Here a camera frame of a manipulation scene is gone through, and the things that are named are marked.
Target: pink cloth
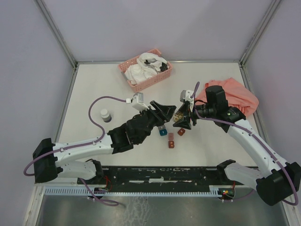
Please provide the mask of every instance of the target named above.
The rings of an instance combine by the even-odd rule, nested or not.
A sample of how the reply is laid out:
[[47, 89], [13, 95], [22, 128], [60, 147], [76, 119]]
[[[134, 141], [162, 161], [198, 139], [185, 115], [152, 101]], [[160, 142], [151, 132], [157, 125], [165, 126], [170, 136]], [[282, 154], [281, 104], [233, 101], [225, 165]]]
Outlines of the pink cloth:
[[214, 85], [222, 86], [226, 93], [229, 105], [237, 107], [243, 114], [245, 114], [245, 116], [249, 116], [256, 111], [259, 104], [258, 99], [234, 78], [229, 78], [225, 81], [211, 80], [205, 84], [205, 88], [196, 99], [207, 101], [205, 89]]

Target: blue block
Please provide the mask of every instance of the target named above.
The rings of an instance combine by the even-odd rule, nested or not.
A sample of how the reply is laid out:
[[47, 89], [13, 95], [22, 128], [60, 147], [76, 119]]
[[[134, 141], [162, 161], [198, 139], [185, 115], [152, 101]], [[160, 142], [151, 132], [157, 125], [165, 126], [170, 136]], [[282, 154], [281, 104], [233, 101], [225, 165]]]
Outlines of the blue block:
[[166, 136], [167, 135], [167, 130], [166, 129], [159, 130], [159, 133], [160, 133], [161, 136]]

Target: small block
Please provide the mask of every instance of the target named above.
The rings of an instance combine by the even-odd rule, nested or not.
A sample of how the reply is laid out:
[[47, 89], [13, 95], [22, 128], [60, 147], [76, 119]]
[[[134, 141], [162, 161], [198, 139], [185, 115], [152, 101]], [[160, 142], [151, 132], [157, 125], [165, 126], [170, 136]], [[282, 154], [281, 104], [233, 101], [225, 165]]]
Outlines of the small block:
[[167, 130], [166, 129], [162, 129], [159, 131], [161, 136], [166, 136], [167, 135]]
[[174, 148], [174, 141], [173, 141], [173, 140], [170, 140], [170, 141], [168, 142], [168, 147], [169, 147], [169, 148]]
[[179, 131], [178, 131], [178, 134], [180, 136], [183, 136], [183, 134], [185, 133], [185, 130], [183, 128], [181, 128]]
[[168, 133], [168, 140], [174, 140], [174, 133]]
[[158, 126], [158, 129], [159, 129], [159, 131], [160, 131], [160, 130], [166, 129], [166, 127], [165, 127], [165, 125], [163, 125], [163, 126]]

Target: white bottle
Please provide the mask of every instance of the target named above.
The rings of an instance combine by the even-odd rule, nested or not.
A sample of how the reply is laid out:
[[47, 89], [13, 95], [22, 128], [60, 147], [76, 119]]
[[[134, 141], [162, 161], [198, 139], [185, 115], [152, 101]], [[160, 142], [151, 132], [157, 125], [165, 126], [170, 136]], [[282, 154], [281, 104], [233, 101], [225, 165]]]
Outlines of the white bottle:
[[100, 111], [100, 115], [104, 122], [110, 122], [112, 120], [112, 117], [107, 109], [102, 109]]

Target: gray floor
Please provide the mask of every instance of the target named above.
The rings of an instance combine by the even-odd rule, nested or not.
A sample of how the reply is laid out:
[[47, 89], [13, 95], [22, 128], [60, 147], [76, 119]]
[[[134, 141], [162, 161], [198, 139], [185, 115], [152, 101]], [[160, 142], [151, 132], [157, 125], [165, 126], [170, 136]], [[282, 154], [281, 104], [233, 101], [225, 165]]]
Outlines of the gray floor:
[[[236, 189], [236, 197], [249, 189]], [[288, 226], [282, 204], [265, 204], [257, 193], [222, 203], [202, 197], [110, 197], [108, 207], [83, 196], [45, 195], [37, 226]]]

